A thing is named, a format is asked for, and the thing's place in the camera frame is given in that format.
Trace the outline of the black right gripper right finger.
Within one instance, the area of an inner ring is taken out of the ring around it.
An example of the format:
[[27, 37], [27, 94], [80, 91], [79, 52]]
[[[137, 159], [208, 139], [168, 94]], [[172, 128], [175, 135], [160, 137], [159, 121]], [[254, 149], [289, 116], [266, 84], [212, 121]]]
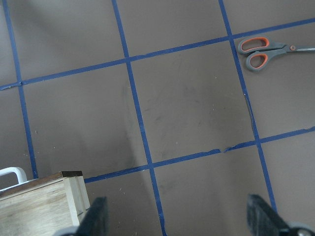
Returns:
[[247, 225], [252, 236], [287, 236], [288, 224], [259, 195], [247, 199]]

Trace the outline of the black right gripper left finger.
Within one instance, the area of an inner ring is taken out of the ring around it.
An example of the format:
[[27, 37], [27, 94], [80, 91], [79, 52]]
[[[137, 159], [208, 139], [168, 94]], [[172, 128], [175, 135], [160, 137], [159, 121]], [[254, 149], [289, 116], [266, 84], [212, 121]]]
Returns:
[[108, 205], [106, 197], [96, 198], [78, 227], [79, 236], [108, 235]]

